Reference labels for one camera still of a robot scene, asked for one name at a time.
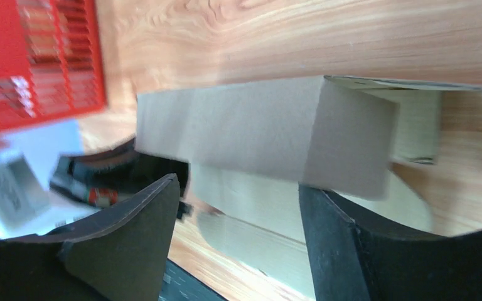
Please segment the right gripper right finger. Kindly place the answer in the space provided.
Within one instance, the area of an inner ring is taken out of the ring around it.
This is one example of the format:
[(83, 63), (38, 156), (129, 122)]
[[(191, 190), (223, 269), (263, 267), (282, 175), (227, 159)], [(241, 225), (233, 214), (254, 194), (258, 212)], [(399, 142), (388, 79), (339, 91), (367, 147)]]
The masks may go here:
[(317, 300), (482, 300), (482, 230), (445, 237), (299, 187)]

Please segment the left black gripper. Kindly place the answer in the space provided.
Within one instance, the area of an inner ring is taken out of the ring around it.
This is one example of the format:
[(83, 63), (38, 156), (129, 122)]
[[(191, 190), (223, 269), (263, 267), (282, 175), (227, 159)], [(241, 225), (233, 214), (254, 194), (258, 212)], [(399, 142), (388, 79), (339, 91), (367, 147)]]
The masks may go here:
[(185, 202), (189, 164), (138, 152), (131, 139), (95, 154), (60, 156), (50, 189), (72, 201), (108, 208), (130, 200), (140, 208), (153, 203), (161, 190), (175, 184), (178, 196), (168, 201), (177, 219), (193, 212)]

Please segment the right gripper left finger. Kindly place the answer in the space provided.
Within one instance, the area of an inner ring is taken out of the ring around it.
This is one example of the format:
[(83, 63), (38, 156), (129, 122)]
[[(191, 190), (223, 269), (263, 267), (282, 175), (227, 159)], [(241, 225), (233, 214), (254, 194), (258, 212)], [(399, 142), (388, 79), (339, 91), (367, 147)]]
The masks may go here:
[(47, 235), (0, 240), (0, 300), (157, 300), (179, 200), (168, 174)]

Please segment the brown cardboard box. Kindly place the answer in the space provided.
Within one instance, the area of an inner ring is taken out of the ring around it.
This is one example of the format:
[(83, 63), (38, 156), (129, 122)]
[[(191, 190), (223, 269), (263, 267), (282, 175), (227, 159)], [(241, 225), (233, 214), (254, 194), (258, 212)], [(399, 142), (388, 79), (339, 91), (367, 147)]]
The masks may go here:
[(482, 89), (315, 76), (137, 97), (136, 149), (190, 166), (216, 250), (315, 295), (299, 185), (427, 234), (482, 229)]

